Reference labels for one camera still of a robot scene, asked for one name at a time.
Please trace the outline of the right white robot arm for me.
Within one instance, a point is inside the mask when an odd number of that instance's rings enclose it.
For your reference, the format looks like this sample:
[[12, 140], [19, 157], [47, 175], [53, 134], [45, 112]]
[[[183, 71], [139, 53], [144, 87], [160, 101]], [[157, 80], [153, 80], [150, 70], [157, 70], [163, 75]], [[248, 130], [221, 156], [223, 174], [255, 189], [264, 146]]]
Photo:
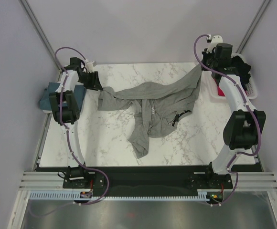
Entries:
[[211, 71], [231, 110], [223, 131], [224, 146], [204, 176], [211, 188], [231, 181], [231, 167], [240, 155], [257, 155], [266, 121], [265, 112], [256, 110], [247, 97], [231, 55], [232, 45], [224, 42], [210, 43], [202, 52], [202, 70]]

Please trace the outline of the grey t shirt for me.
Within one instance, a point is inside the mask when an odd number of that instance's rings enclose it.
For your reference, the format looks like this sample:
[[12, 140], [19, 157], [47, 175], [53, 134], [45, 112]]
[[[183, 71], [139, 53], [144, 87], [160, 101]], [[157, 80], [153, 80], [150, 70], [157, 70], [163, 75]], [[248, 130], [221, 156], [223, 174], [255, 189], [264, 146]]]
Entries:
[[139, 86], [114, 91], [105, 87], [98, 98], [100, 111], [126, 110], [134, 107], [135, 126], [129, 137], [137, 158], [149, 152], [150, 138], [171, 134], [178, 122], [193, 112], [201, 86], [202, 70], [195, 66], [178, 81], [162, 85], [145, 82]]

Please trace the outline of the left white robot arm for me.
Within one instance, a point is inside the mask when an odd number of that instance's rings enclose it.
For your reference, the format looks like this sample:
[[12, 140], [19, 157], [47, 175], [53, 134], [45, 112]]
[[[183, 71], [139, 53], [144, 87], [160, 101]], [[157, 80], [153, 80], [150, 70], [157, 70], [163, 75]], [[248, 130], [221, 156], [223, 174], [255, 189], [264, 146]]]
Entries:
[[78, 83], [87, 90], [103, 90], [98, 72], [89, 72], [87, 67], [84, 67], [83, 60], [71, 57], [70, 64], [62, 69], [58, 88], [49, 93], [53, 118], [62, 129], [68, 149], [67, 168], [58, 172], [58, 176], [64, 179], [63, 188], [89, 188], [92, 180], [88, 171], [83, 168], [85, 159], [78, 136], [80, 108], [75, 98], [75, 87]]

